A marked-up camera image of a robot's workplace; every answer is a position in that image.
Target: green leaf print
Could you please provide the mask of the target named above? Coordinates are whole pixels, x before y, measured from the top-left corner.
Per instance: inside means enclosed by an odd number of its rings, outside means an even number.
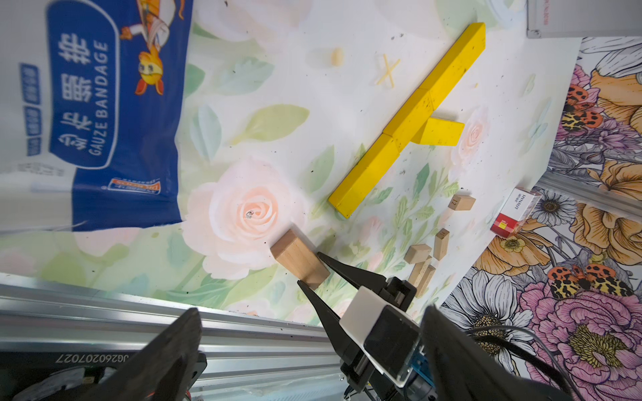
[[[390,193],[391,193],[391,192],[392,192],[392,187],[387,187],[387,188],[386,188],[386,189],[384,189],[383,191],[379,192],[379,193],[377,194],[377,196],[375,196],[375,197],[370,201],[370,203],[371,203],[372,205],[379,205],[381,202],[383,202],[383,201],[385,201],[386,199],[388,199],[388,197],[390,196]]]
[[[243,57],[223,71],[216,92],[221,95],[244,95],[257,90],[274,72],[274,65],[256,57]]]
[[[189,136],[198,154],[206,162],[212,162],[221,146],[221,123],[208,105],[202,105],[189,126]]]
[[[167,240],[167,260],[173,268],[182,267],[194,251],[188,247],[183,236],[177,232],[169,235]]]
[[[319,252],[323,252],[325,254],[330,254],[330,251],[334,247],[334,243],[336,242],[336,232],[330,228],[323,241],[319,244],[317,247]]]
[[[415,178],[415,185],[413,187],[413,200],[419,199],[419,194],[421,193],[421,190],[424,188],[426,185],[426,180],[428,179],[428,176],[430,175],[430,166],[428,163],[417,173],[417,177]]]
[[[201,287],[194,291],[157,291],[153,297],[172,302],[221,309],[223,301],[225,301],[236,283],[236,280],[213,279],[208,275],[203,279]]]
[[[363,270],[368,270],[368,261],[364,260],[363,262],[360,262],[355,266],[357,269],[363,269]]]
[[[392,237],[390,237],[388,242],[386,242],[386,245],[383,247],[383,251],[382,251],[383,252],[383,260],[381,261],[381,263],[377,267],[377,272],[383,271],[386,268],[386,266],[388,266],[388,263],[390,263],[390,261],[394,257],[394,255],[396,253],[396,249],[395,249],[395,243],[396,242],[397,242],[397,236],[396,235],[393,235]]]
[[[328,146],[310,162],[309,167],[301,174],[301,186],[309,193],[321,188],[330,176],[334,166],[334,145]]]
[[[185,70],[185,97],[196,92],[198,87],[205,79],[205,71],[201,70],[194,64],[188,64]]]
[[[237,145],[247,139],[269,142],[287,137],[305,123],[310,110],[293,105],[273,105],[254,113],[245,131],[232,140]]]
[[[424,205],[417,211],[417,219],[419,221],[428,220],[433,213],[435,213],[435,209],[432,206]]]
[[[401,271],[406,266],[407,266],[407,263],[401,261],[401,262],[397,263],[395,266],[392,266],[392,271]]]
[[[401,245],[402,251],[406,249],[406,247],[410,244],[410,240],[412,239],[412,220],[411,219],[406,219],[404,225],[403,225],[403,235],[404,235],[404,240]]]
[[[395,214],[395,221],[394,221],[395,228],[399,228],[401,226],[401,223],[406,217],[407,211],[408,211],[408,198],[406,198],[406,195],[404,195],[399,200],[399,204],[397,206],[397,214]]]
[[[223,306],[231,303],[246,300],[255,295],[262,288],[267,286],[277,271],[278,264],[273,264],[269,268],[261,270],[252,270],[247,277],[240,280],[225,298]]]
[[[192,33],[194,35],[202,36],[203,38],[209,38],[209,39],[218,39],[208,31],[204,30],[201,25],[197,24],[194,22],[192,25]]]
[[[430,183],[428,184],[428,194],[433,196],[437,190],[437,172],[433,171],[433,175],[430,176]]]
[[[72,255],[61,252],[54,256],[40,272],[40,277],[72,286],[84,286],[87,283],[85,270]]]
[[[456,194],[457,191],[459,191],[459,183],[455,181],[444,188],[444,196],[450,198],[452,195]]]
[[[421,227],[419,227],[419,231],[417,231],[417,233],[415,234],[415,240],[412,241],[413,244],[419,243],[419,241],[423,238],[427,228],[428,228],[428,222],[425,221],[424,224],[422,224]]]
[[[285,292],[285,283],[283,281],[276,282],[270,290],[270,304],[277,305],[281,298],[283,298],[283,293]]]
[[[315,205],[312,206],[312,211],[310,212],[310,220],[318,219],[332,207],[330,202],[327,201],[328,197],[330,197],[330,195],[324,196],[320,201],[316,202]]]

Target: white plastic part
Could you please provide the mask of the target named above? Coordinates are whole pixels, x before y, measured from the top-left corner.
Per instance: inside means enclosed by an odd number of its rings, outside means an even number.
[[[370,331],[372,331],[372,327],[377,323],[377,320],[381,315],[381,311],[383,311],[383,308],[386,305],[397,309],[397,311],[405,316],[408,321],[416,325],[416,323],[405,312],[384,301],[377,294],[363,286],[361,286],[359,291],[357,291],[357,294],[352,299],[352,302],[343,314],[339,324],[345,333],[359,346],[359,348],[361,348],[363,353],[374,365],[375,369],[382,375],[388,377],[395,386],[402,388],[406,385],[409,375],[405,375],[403,380],[397,379],[396,375],[392,375],[387,372],[363,347],[366,338],[370,334]]]

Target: black wire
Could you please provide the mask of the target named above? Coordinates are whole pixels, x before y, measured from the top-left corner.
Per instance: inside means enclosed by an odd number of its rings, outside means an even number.
[[[557,385],[559,386],[560,389],[562,389],[563,392],[571,396],[573,395],[571,392],[571,388],[568,386],[568,384],[566,384],[566,381],[564,380],[564,376],[562,376],[560,372],[558,372],[554,367],[550,366],[548,363],[540,360],[536,356],[531,355],[528,352],[524,351],[523,349],[519,348],[517,345],[512,344],[504,339],[501,339],[495,336],[474,337],[474,340],[477,342],[491,343],[491,344],[498,345],[502,348],[506,348],[511,353],[517,355],[518,357],[524,359],[526,362],[529,362],[530,364],[535,366],[537,369],[541,370],[546,376],[549,376],[551,380],[557,383]]]
[[[573,391],[577,395],[577,398],[579,398],[580,401],[586,401],[584,399],[584,397],[582,397],[582,394],[580,394],[580,390],[577,389],[577,386],[575,385],[575,382],[573,380],[571,380],[571,378],[569,377],[567,371],[560,367],[559,363],[557,363],[556,358],[548,350],[548,347],[546,347],[546,345],[544,345],[542,340],[539,337],[537,337],[537,335],[534,332],[532,332],[531,330],[526,330],[523,327],[517,327],[517,326],[497,325],[497,326],[486,326],[486,327],[471,328],[470,330],[465,330],[464,332],[466,334],[473,334],[473,333],[477,333],[478,331],[507,330],[507,329],[508,330],[515,330],[515,331],[518,331],[518,332],[522,332],[524,334],[528,334],[529,336],[533,337],[533,339],[537,342],[537,344],[539,344],[542,347],[542,349],[546,352],[546,355],[548,355],[548,357],[551,359],[551,362],[553,362],[553,364],[555,365],[557,370],[560,372],[560,374],[562,376],[564,376],[564,378],[566,379],[568,384],[571,386],[571,388],[573,388]]]
[[[372,394],[370,394],[370,391],[367,388],[364,389],[364,390],[365,390],[365,394],[368,396],[368,398],[371,399],[371,401],[374,401],[374,398],[372,398]]]

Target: pink peony print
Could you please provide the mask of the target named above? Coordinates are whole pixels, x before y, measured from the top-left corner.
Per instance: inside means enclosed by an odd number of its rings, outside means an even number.
[[[189,195],[183,239],[205,255],[212,278],[237,280],[275,263],[270,247],[293,223],[303,228],[300,197],[272,166],[249,158]]]
[[[547,283],[519,296],[529,327],[565,367],[586,401],[642,400],[642,305],[636,296],[584,291],[557,301]],[[550,359],[534,344],[537,355]],[[527,365],[531,378],[550,380]]]
[[[587,75],[581,66],[575,64],[575,70],[573,71],[573,77],[571,78],[571,85],[577,85],[584,88],[591,82],[591,77]]]
[[[454,182],[466,171],[477,154],[479,145],[486,137],[488,129],[488,109],[477,108],[466,122],[466,128],[464,128],[457,147],[450,152],[453,166],[448,172],[448,180]]]

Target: cartoon character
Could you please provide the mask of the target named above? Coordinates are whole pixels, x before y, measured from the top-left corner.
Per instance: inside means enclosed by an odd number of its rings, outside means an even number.
[[[615,270],[603,264],[588,265],[586,273],[579,266],[573,266],[572,272],[565,267],[555,266],[548,272],[548,280],[551,294],[558,300],[591,289],[611,295],[633,295],[633,290],[616,278]]]
[[[162,61],[159,56],[161,48],[169,38],[169,26],[174,19],[176,4],[174,0],[137,0],[138,11],[141,14],[140,24],[125,26],[120,39],[131,40],[136,35],[142,35],[149,51],[141,51],[138,55],[140,61],[138,72],[141,80],[136,86],[136,94],[142,95],[148,85],[156,86],[156,92],[162,95],[164,84],[162,81]],[[178,16],[183,18],[185,0],[180,0]]]
[[[584,38],[582,53],[608,52],[591,74],[598,106],[609,117],[642,133],[642,38]]]

